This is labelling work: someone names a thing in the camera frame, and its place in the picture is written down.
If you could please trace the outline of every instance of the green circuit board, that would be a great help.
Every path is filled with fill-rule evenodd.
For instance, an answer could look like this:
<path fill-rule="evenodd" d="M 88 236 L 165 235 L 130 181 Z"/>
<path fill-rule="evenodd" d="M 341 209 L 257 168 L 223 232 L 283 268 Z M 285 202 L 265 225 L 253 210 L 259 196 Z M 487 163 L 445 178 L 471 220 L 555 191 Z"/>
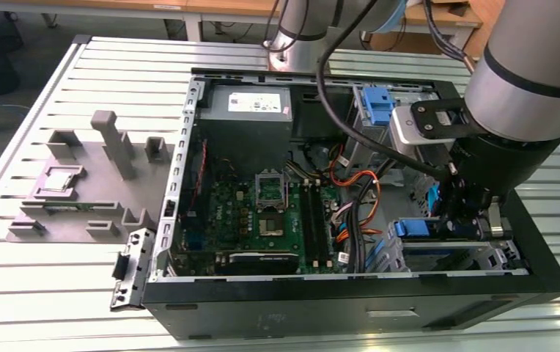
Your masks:
<path fill-rule="evenodd" d="M 299 183 L 288 184 L 287 209 L 257 210 L 255 182 L 221 181 L 210 190 L 208 226 L 201 238 L 200 254 L 194 254 L 200 268 L 210 266 L 213 252 L 288 252 L 300 256 L 300 274 L 333 274 L 340 269 L 332 263 L 313 267 L 307 262 L 305 239 L 303 232 L 303 209 Z M 261 187 L 261 195 L 268 199 L 280 198 L 279 187 Z M 321 187 L 321 200 L 329 206 L 337 202 L 335 187 Z"/>

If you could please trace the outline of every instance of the red cable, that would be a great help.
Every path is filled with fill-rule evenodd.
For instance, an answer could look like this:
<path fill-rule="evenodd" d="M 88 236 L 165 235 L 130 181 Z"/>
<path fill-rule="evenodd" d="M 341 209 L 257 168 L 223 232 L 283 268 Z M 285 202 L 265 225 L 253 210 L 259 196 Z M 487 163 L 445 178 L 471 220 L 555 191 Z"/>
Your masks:
<path fill-rule="evenodd" d="M 193 205 L 196 204 L 196 198 L 198 197 L 198 190 L 200 187 L 202 186 L 202 176 L 204 176 L 204 170 L 206 169 L 206 157 L 208 157 L 208 140 L 204 140 L 202 143 L 202 166 L 200 167 L 200 172 L 198 172 L 198 180 L 196 182 L 196 190 L 193 191 L 193 198 L 192 198 L 192 205 L 189 206 L 189 211 L 192 211 L 193 209 Z"/>

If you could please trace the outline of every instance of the motherboard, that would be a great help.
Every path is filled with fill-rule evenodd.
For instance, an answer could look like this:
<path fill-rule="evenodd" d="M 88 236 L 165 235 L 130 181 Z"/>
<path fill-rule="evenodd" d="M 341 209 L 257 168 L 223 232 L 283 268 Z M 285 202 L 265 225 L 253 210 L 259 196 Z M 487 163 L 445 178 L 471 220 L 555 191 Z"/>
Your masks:
<path fill-rule="evenodd" d="M 233 272 L 229 259 L 240 263 L 269 260 L 271 271 L 284 271 L 295 262 L 297 274 L 341 272 L 333 260 L 328 220 L 339 209 L 335 186 L 316 183 L 218 181 L 210 187 L 208 218 L 202 227 L 185 229 L 185 251 L 173 253 L 178 276 L 265 274 L 257 265 Z M 261 201 L 284 199 L 284 206 L 261 206 Z"/>

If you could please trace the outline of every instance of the table leg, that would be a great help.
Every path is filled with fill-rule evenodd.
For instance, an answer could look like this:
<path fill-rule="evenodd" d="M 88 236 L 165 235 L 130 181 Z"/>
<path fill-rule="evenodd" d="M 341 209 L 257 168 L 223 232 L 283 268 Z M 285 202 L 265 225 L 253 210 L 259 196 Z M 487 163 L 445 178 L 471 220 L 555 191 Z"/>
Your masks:
<path fill-rule="evenodd" d="M 185 25 L 186 25 L 186 37 L 189 42 L 202 42 L 202 18 L 196 14 L 184 14 L 185 15 Z"/>
<path fill-rule="evenodd" d="M 456 29 L 456 33 L 449 38 L 449 42 L 459 48 L 466 49 L 467 41 L 470 40 L 470 37 L 472 36 L 472 32 L 475 31 L 474 27 L 459 27 Z"/>
<path fill-rule="evenodd" d="M 53 16 L 50 16 L 50 13 L 42 13 L 42 17 L 44 17 L 44 20 L 46 21 L 48 28 L 57 28 L 58 26 L 57 16 L 58 15 L 56 15 L 53 18 Z"/>

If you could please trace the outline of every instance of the expansion slot bracket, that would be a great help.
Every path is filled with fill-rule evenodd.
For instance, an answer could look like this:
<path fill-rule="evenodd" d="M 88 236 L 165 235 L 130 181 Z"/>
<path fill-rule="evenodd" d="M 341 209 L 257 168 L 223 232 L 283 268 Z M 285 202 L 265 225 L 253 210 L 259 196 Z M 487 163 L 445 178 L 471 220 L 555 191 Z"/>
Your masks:
<path fill-rule="evenodd" d="M 117 279 L 113 291 L 112 312 L 141 310 L 145 282 L 153 258 L 156 233 L 141 229 L 130 234 L 126 249 L 118 253 L 113 277 Z"/>

